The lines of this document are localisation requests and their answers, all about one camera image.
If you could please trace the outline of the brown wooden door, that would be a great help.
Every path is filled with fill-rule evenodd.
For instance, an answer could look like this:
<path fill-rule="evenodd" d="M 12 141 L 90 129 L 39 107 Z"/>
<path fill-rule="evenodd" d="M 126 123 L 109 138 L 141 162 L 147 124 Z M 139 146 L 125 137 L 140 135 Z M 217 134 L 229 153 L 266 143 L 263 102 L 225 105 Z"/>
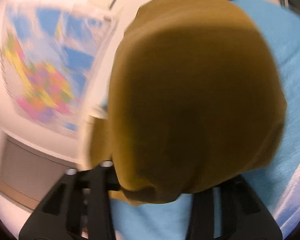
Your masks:
<path fill-rule="evenodd" d="M 34 210 L 64 172 L 76 164 L 5 135 L 0 161 L 0 192 Z"/>

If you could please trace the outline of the blue bed sheet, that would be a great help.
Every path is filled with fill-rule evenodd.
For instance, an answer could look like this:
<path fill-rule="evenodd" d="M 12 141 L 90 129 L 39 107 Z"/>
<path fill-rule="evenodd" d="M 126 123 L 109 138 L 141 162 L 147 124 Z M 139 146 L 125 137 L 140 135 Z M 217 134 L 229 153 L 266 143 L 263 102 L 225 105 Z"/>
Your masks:
<path fill-rule="evenodd" d="M 152 0 L 116 50 L 107 156 L 122 239 L 283 239 L 300 222 L 300 16 Z"/>

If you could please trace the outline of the colourful wall map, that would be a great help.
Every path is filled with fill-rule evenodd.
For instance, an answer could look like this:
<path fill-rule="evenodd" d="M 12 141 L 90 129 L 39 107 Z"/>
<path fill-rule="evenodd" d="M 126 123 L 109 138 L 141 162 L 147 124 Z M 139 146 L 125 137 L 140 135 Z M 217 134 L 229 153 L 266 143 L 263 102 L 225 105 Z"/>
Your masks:
<path fill-rule="evenodd" d="M 117 24 L 108 11 L 8 3 L 0 57 L 6 90 L 22 118 L 76 136 L 87 87 Z"/>

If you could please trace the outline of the mustard yellow jacket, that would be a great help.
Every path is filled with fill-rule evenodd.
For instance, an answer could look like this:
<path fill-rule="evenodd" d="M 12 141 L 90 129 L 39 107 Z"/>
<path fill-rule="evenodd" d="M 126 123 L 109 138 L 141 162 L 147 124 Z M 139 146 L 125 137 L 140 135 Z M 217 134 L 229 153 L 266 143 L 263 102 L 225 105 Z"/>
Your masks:
<path fill-rule="evenodd" d="M 271 52 L 229 0 L 152 0 L 115 53 L 91 162 L 111 159 L 116 199 L 163 204 L 267 166 L 286 100 Z"/>

